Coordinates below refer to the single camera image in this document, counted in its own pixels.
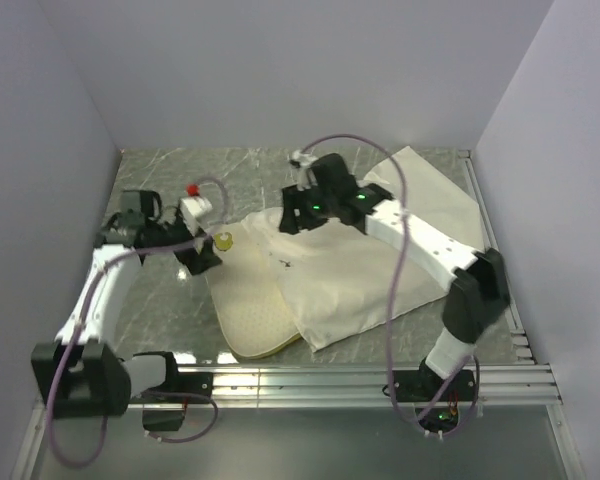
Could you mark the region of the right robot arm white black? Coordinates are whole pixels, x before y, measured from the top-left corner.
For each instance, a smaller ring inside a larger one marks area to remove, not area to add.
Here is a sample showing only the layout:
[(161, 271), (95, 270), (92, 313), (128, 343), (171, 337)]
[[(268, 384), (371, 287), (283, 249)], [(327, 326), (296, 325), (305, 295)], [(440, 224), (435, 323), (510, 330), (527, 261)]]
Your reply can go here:
[(503, 256), (492, 247), (479, 251), (463, 244), (408, 213), (404, 194), (360, 185), (339, 154), (295, 151), (289, 162), (298, 181), (282, 190), (280, 232), (295, 235), (336, 219), (394, 247), (400, 264), (411, 259), (446, 291), (443, 330), (420, 368), (424, 394), (445, 398), (477, 341), (510, 306)]

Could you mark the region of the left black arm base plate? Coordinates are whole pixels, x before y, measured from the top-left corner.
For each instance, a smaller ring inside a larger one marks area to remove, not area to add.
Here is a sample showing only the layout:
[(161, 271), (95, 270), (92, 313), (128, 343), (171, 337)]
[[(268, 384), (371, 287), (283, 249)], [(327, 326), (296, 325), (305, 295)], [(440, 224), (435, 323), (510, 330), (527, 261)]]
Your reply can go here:
[(211, 398), (213, 382), (211, 372), (178, 372), (163, 384), (143, 392), (141, 397), (163, 403), (205, 404)]

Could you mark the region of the cream satin pillowcase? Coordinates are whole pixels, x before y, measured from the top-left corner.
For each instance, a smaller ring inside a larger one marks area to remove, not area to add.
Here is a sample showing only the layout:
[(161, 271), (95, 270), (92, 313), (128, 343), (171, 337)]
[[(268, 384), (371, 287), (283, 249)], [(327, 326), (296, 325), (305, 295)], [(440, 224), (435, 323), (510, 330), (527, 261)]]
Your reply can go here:
[[(399, 172), (407, 180), (412, 214), (483, 249), (478, 203), (412, 148), (378, 163), (362, 180), (398, 195)], [(283, 234), (278, 230), (281, 213), (281, 208), (254, 212), (241, 224), (265, 258), (309, 348), (319, 351), (384, 324), (398, 250), (337, 220), (313, 231)]]

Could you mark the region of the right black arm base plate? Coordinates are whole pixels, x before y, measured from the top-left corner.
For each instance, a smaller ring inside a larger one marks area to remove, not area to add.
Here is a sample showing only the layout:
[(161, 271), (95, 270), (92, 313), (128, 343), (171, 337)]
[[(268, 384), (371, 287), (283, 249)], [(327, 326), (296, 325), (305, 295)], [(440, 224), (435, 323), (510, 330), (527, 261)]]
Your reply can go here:
[[(394, 370), (394, 389), (399, 403), (431, 401), (443, 386), (444, 380), (427, 368)], [(469, 369), (457, 373), (442, 390), (438, 402), (471, 402), (476, 398), (480, 381)]]

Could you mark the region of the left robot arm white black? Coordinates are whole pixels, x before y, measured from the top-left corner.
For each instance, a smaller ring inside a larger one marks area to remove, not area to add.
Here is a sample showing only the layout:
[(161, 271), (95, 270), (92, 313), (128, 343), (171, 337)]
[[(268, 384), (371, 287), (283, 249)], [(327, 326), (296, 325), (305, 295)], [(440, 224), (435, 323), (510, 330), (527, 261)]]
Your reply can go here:
[(143, 352), (124, 361), (112, 342), (124, 301), (148, 257), (172, 254), (192, 275), (220, 265), (213, 240), (200, 225), (211, 210), (197, 185), (187, 187), (171, 221), (162, 218), (158, 192), (122, 192), (117, 211), (96, 234), (72, 313), (54, 340), (36, 344), (31, 354), (52, 418), (117, 417), (144, 393), (159, 402), (179, 395), (182, 379), (173, 353)]

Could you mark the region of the cream quilted pillow yellow edge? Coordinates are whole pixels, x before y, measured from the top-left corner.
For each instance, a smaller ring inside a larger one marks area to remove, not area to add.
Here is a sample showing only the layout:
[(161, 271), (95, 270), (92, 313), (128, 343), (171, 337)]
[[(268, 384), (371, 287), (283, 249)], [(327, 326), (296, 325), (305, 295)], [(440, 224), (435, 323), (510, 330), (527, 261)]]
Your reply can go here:
[(256, 243), (239, 223), (214, 237), (221, 264), (205, 274), (222, 335), (234, 356), (259, 360), (301, 339), (295, 317)]

